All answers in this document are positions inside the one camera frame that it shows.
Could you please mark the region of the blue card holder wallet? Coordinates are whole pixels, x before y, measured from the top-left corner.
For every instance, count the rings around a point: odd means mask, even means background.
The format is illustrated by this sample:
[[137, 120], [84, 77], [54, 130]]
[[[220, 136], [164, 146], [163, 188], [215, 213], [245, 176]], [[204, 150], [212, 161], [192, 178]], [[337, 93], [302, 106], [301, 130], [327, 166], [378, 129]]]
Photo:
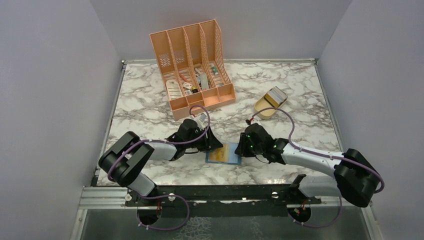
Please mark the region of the blue card holder wallet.
[[206, 153], [205, 162], [210, 164], [241, 165], [241, 156], [235, 154], [238, 144], [225, 142], [223, 147]]

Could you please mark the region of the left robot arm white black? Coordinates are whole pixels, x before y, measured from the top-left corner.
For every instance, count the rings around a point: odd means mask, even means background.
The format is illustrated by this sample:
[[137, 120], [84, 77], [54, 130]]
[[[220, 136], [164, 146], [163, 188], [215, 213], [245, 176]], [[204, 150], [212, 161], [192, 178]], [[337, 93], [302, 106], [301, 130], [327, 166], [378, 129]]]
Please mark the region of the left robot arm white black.
[[178, 130], [164, 140], [141, 140], [134, 132], [126, 132], [100, 157], [98, 165], [110, 181], [135, 191], [138, 199], [149, 206], [157, 200], [157, 185], [142, 173], [148, 161], [175, 161], [187, 149], [206, 152], [223, 146], [211, 128], [202, 128], [195, 120], [185, 119]]

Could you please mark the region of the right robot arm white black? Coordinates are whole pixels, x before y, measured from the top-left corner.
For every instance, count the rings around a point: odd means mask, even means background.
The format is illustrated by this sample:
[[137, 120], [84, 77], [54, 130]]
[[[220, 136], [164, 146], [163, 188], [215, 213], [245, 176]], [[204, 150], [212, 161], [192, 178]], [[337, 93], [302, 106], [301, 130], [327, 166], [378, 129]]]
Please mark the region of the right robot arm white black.
[[308, 197], [342, 197], [365, 208], [383, 182], [376, 169], [356, 149], [323, 151], [296, 145], [289, 139], [273, 138], [259, 124], [249, 125], [240, 134], [234, 153], [240, 157], [266, 158], [270, 163], [296, 165], [322, 173], [307, 176], [288, 190], [289, 199], [300, 204]]

